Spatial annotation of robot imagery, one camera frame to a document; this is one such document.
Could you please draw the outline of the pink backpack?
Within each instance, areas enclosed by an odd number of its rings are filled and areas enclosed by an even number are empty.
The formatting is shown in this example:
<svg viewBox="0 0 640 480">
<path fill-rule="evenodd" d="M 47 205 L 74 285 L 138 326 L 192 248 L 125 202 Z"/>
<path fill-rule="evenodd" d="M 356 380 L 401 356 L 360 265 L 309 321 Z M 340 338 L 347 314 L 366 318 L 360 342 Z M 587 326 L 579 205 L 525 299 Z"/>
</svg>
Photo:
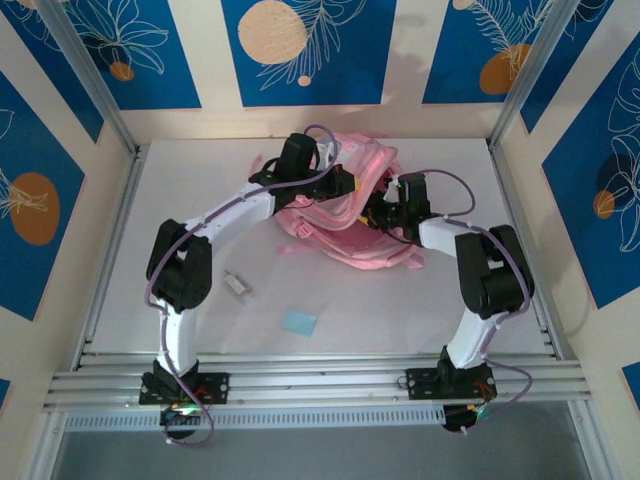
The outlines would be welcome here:
<svg viewBox="0 0 640 480">
<path fill-rule="evenodd" d="M 366 202 L 377 193 L 384 194 L 384 179 L 403 172 L 397 149 L 360 134 L 337 134 L 338 160 L 345 170 L 360 177 L 360 189 L 340 198 L 323 202 L 299 196 L 275 214 L 280 227 L 298 239 L 281 246 L 281 254 L 318 250 L 329 257 L 360 270 L 379 270 L 403 265 L 419 269 L 425 265 L 418 248 L 395 240 L 380 230 L 362 223 Z M 258 157 L 250 174 L 267 162 Z"/>
</svg>

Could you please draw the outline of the light blue sticky notes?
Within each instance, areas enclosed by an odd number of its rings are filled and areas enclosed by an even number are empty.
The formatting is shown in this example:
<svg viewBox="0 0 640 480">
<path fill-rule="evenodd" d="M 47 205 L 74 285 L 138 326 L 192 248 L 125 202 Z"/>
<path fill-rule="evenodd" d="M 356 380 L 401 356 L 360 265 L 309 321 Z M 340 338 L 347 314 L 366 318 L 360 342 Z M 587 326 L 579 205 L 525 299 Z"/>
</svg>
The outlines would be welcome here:
<svg viewBox="0 0 640 480">
<path fill-rule="evenodd" d="M 289 333 L 309 338 L 317 323 L 317 317 L 297 310 L 288 310 L 281 322 L 281 328 Z"/>
</svg>

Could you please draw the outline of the black controller board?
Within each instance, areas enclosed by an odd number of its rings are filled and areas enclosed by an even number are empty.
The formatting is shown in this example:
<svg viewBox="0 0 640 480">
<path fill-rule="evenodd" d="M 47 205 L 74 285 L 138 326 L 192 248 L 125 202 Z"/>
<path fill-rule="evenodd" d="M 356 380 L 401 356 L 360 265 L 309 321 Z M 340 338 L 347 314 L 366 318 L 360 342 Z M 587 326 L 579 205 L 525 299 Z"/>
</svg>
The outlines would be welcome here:
<svg viewBox="0 0 640 480">
<path fill-rule="evenodd" d="M 445 424 L 443 428 L 452 433 L 464 434 L 478 424 L 486 406 L 486 403 L 444 405 Z"/>
<path fill-rule="evenodd" d="M 173 404 L 161 412 L 159 425 L 169 444 L 179 443 L 195 433 L 185 426 L 192 426 L 199 417 L 199 409 L 194 404 Z"/>
</svg>

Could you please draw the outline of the aluminium table side rail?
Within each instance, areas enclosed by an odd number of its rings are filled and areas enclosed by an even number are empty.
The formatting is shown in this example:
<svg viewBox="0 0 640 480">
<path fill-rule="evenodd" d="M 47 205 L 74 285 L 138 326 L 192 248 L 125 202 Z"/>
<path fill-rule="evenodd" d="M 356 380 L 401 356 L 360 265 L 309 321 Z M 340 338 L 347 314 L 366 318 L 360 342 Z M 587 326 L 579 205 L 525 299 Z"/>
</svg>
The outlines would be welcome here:
<svg viewBox="0 0 640 480">
<path fill-rule="evenodd" d="M 76 371 L 80 367 L 85 347 L 93 341 L 93 337 L 95 335 L 100 314 L 103 309 L 109 283 L 113 274 L 115 262 L 126 228 L 126 223 L 130 215 L 141 173 L 148 155 L 148 149 L 148 145 L 138 146 L 136 148 L 136 154 L 132 159 L 131 166 L 127 170 L 125 183 L 119 196 L 113 220 L 111 221 L 108 230 L 108 242 L 106 245 L 104 258 L 100 265 L 99 275 L 93 291 L 91 302 L 89 303 L 85 312 L 80 336 L 76 343 L 74 354 L 70 363 L 71 371 Z"/>
<path fill-rule="evenodd" d="M 489 154 L 509 217 L 514 224 L 533 276 L 535 283 L 534 310 L 538 323 L 546 330 L 554 356 L 558 360 L 574 360 L 574 352 L 561 331 L 558 310 L 546 284 L 546 278 L 542 271 L 542 264 L 526 217 L 524 204 L 519 197 L 516 182 L 506 156 L 501 147 L 490 147 Z"/>
</svg>

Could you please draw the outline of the aluminium frame rail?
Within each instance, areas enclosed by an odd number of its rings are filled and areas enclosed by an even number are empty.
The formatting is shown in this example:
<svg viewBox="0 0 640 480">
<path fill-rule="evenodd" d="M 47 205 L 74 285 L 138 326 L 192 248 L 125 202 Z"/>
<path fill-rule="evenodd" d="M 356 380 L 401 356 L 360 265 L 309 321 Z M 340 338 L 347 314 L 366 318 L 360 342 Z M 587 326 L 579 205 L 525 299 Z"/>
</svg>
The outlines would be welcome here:
<svg viewBox="0 0 640 480">
<path fill-rule="evenodd" d="M 45 395 L 46 411 L 138 408 L 149 355 L 89 354 L 75 371 L 56 372 Z M 400 388 L 409 368 L 433 367 L 434 354 L 400 355 L 204 355 L 202 372 L 230 376 L 230 408 L 405 405 Z M 499 355 L 494 360 L 498 401 L 523 392 L 524 401 L 582 401 L 592 397 L 577 360 L 550 355 Z"/>
</svg>

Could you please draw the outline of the aluminium frame post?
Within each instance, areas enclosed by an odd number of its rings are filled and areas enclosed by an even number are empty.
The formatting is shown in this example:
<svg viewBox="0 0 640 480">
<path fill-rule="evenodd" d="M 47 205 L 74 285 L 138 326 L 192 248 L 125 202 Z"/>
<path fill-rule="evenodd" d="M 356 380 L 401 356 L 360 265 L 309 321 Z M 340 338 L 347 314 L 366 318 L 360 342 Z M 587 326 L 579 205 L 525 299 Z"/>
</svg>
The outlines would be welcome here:
<svg viewBox="0 0 640 480">
<path fill-rule="evenodd" d="M 542 23 L 527 59 L 506 96 L 502 110 L 487 139 L 490 153 L 494 153 L 506 137 L 512 123 L 538 81 L 541 72 L 554 52 L 566 26 L 576 12 L 580 0 L 554 0 L 548 17 Z"/>
<path fill-rule="evenodd" d="M 46 28 L 101 117 L 124 151 L 136 158 L 139 144 L 129 131 L 113 95 L 63 7 L 57 0 L 33 1 Z"/>
</svg>

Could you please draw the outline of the aluminium frame leg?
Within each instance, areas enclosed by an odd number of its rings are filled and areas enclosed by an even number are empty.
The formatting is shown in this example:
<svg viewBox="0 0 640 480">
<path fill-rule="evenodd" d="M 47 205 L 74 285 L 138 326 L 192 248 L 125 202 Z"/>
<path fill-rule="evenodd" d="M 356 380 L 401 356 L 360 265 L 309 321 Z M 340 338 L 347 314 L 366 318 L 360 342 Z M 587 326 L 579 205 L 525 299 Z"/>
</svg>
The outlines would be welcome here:
<svg viewBox="0 0 640 480">
<path fill-rule="evenodd" d="M 571 400 L 568 408 L 591 480 L 609 480 L 605 457 L 587 402 Z"/>
<path fill-rule="evenodd" d="M 43 413 L 21 480 L 50 480 L 64 436 L 68 414 Z"/>
</svg>

